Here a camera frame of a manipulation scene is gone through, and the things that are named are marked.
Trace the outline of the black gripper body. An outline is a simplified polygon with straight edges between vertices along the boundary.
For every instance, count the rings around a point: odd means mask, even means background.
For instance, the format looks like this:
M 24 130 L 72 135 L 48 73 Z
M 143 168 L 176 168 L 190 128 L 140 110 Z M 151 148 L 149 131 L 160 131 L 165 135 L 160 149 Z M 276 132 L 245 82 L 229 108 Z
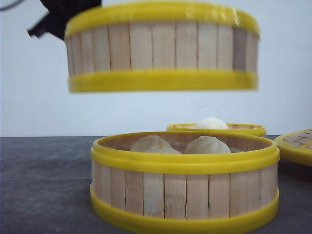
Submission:
M 40 38 L 50 33 L 60 40 L 64 40 L 67 22 L 75 15 L 90 8 L 101 6 L 101 0 L 42 0 L 42 5 L 48 13 L 31 29 L 28 35 Z

